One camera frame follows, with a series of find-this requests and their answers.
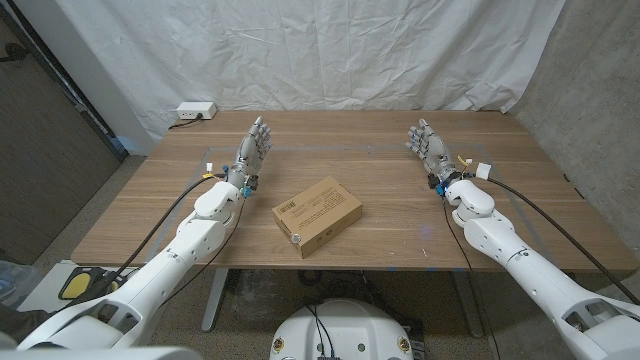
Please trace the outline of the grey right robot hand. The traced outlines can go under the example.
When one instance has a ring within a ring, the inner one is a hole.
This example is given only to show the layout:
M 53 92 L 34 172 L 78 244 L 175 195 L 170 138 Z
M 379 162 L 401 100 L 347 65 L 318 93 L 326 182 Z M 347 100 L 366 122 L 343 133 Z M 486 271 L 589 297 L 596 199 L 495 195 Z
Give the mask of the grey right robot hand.
M 408 136 L 405 145 L 422 161 L 432 189 L 447 188 L 461 179 L 447 146 L 425 119 L 420 119 L 418 126 L 411 126 Z

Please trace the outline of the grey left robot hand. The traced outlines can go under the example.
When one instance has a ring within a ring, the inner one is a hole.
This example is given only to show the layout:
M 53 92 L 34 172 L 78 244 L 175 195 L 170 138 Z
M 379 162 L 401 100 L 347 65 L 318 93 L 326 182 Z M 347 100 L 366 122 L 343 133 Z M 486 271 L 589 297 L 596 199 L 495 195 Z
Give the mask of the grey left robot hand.
M 242 139 L 236 152 L 235 161 L 229 169 L 227 181 L 241 189 L 251 177 L 258 174 L 267 152 L 271 148 L 271 129 L 258 116 Z

